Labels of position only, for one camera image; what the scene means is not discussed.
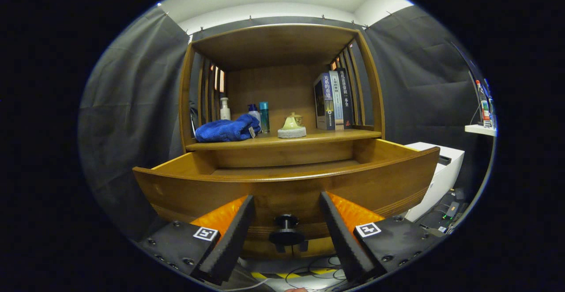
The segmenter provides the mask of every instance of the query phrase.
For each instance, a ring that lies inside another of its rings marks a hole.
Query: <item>wooden drawer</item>
[[[324,190],[384,217],[414,207],[432,180],[440,149],[417,151],[382,139],[359,139],[236,151],[192,151],[153,169],[133,171],[151,205],[166,220],[191,222],[232,200],[254,195],[256,218],[244,255],[258,257],[275,250],[267,238],[277,229],[274,218],[283,213],[299,218],[297,229],[307,240],[329,236],[318,205]]]

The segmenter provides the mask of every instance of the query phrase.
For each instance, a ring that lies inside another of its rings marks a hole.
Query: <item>yellow black tape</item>
[[[310,271],[293,272],[293,273],[265,273],[265,272],[251,272],[252,276],[256,279],[284,279],[284,278],[300,278],[306,276],[313,276],[315,274],[325,274],[335,272],[341,269],[341,266],[333,266],[332,268],[317,268],[311,269]]]

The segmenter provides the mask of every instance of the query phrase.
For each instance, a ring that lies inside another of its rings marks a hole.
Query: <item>orange pad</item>
[[[355,239],[357,239],[355,235],[353,235],[353,230],[355,230],[355,226],[365,225],[368,224],[369,222],[377,222],[384,219],[383,216],[375,212],[372,212],[365,207],[350,202],[345,198],[341,198],[329,192],[327,192],[327,194],[329,195],[331,201],[337,208],[337,211],[339,212],[341,219],[343,219],[343,222],[345,222],[345,226],[347,227],[347,230],[351,232],[351,235]]]
[[[228,227],[236,217],[237,212],[240,210],[241,205],[247,196],[236,199],[232,202],[225,204],[222,207],[216,208],[215,210],[196,218],[192,222],[192,225],[206,227],[211,229],[216,229],[220,231],[220,240],[224,237],[224,234],[228,231]]]

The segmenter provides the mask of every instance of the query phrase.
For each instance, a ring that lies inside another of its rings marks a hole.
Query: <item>blue towel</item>
[[[253,127],[255,133],[260,131],[259,121],[248,113],[243,114],[236,121],[212,121],[196,129],[196,140],[198,142],[243,141],[251,137],[249,127]]]

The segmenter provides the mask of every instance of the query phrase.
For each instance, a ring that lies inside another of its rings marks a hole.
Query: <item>wooden cabinet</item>
[[[341,58],[352,89],[360,91],[349,45],[361,49],[371,97],[374,126],[363,121],[356,101],[355,128],[316,128],[313,81]],[[194,66],[195,53],[205,57]],[[190,79],[192,69],[198,79]],[[198,82],[199,119],[218,119],[218,72],[225,73],[224,93],[232,119],[246,105],[268,101],[271,132],[239,142],[198,143],[192,138],[190,82]],[[384,113],[373,57],[357,30],[321,25],[257,26],[190,43],[182,69],[179,119],[186,153],[157,167],[134,168],[143,193],[158,214],[186,222],[244,195],[255,197],[256,218],[242,256],[290,258],[277,253],[268,234],[274,218],[291,213],[309,240],[309,250],[294,256],[332,253],[333,246],[318,206],[323,190],[351,200],[384,217],[418,204],[432,179],[439,148],[417,151],[384,140]],[[277,130],[295,111],[303,115],[307,136],[279,139]]]

